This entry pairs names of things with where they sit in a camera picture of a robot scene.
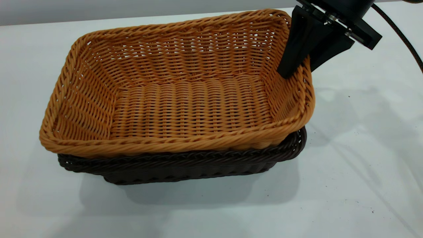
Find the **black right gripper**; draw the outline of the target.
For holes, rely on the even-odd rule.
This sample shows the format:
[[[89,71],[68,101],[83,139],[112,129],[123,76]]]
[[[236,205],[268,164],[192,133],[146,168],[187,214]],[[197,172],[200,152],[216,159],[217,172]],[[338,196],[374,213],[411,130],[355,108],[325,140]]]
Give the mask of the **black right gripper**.
[[[373,0],[299,0],[304,7],[322,9],[327,19],[338,20],[351,37],[370,50],[382,36],[363,17],[373,6]],[[288,79],[309,55],[311,71],[350,49],[354,40],[343,33],[332,32],[324,21],[301,7],[292,11],[291,28],[282,59],[278,66],[281,77]]]

